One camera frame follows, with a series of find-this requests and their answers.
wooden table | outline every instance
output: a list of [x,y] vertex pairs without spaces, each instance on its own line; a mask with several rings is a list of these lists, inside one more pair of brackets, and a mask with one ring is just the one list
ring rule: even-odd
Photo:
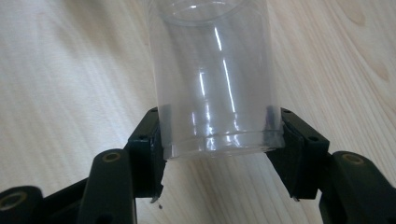
[[[396,3],[268,0],[281,105],[370,158],[396,185]],[[45,195],[123,147],[156,105],[144,11],[135,0],[0,3],[0,191]],[[171,161],[139,223],[320,223],[263,154]]]

transparent cup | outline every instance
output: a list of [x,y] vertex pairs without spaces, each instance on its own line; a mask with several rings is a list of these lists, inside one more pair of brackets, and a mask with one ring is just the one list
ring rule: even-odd
[[145,3],[164,158],[283,147],[265,1]]

